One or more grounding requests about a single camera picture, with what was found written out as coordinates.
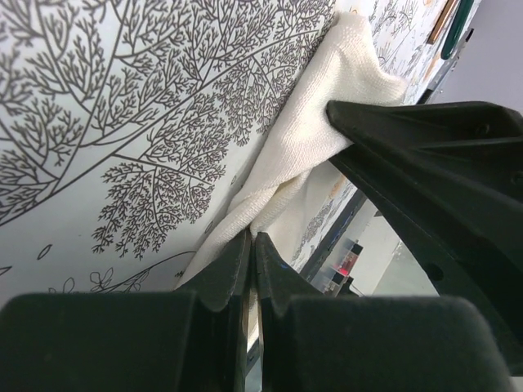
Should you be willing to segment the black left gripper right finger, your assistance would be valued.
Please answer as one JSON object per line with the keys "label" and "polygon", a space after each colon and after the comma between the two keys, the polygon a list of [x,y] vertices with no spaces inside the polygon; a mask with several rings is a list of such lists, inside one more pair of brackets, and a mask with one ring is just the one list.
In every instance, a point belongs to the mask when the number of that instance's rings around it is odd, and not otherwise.
{"label": "black left gripper right finger", "polygon": [[511,391],[490,328],[468,301],[326,296],[256,237],[265,391]]}

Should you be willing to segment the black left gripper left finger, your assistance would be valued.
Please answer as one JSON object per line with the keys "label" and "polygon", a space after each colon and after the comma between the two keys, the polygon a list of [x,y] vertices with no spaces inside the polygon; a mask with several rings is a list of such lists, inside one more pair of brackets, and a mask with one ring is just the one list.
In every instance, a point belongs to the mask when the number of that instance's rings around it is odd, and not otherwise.
{"label": "black left gripper left finger", "polygon": [[251,237],[173,292],[27,294],[1,311],[4,391],[241,391]]}

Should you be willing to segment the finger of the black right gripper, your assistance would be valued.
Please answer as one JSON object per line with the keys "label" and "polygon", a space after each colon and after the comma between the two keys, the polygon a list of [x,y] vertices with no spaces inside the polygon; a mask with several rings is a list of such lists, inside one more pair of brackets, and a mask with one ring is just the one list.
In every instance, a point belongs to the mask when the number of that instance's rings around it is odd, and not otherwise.
{"label": "finger of the black right gripper", "polygon": [[477,187],[522,204],[522,117],[487,102],[382,107],[332,100],[330,125],[351,145],[334,157],[362,157],[409,172]]}
{"label": "finger of the black right gripper", "polygon": [[470,301],[506,362],[521,363],[522,204],[362,157],[331,162],[384,215],[438,293]]}

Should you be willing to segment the white cloth napkin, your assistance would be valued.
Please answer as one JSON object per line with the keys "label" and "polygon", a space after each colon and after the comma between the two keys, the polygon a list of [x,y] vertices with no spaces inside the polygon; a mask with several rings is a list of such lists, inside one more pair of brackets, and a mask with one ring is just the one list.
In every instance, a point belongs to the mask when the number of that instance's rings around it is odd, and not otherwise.
{"label": "white cloth napkin", "polygon": [[406,87],[404,79],[381,68],[369,18],[339,13],[271,128],[243,187],[176,286],[213,262],[244,229],[252,236],[268,233],[290,262],[313,216],[308,210],[311,186],[334,180],[319,178],[324,172],[321,165],[351,145],[329,124],[327,103],[397,106]]}

